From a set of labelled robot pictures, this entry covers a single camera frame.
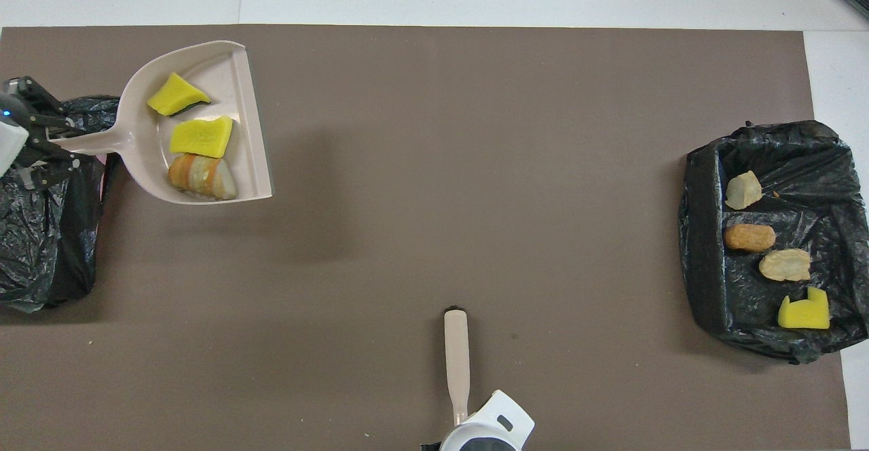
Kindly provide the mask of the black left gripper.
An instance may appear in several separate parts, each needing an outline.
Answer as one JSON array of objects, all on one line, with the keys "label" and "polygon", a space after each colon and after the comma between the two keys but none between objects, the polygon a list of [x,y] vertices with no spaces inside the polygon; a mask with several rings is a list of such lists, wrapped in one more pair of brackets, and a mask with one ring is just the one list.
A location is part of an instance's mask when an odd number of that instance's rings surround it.
[{"label": "black left gripper", "polygon": [[[2,120],[10,122],[26,122],[32,116],[30,121],[43,126],[50,139],[72,137],[64,107],[34,77],[13,77],[2,82],[1,114]],[[18,187],[27,191],[51,188],[90,162],[90,155],[69,151],[22,151],[18,155]]]}]

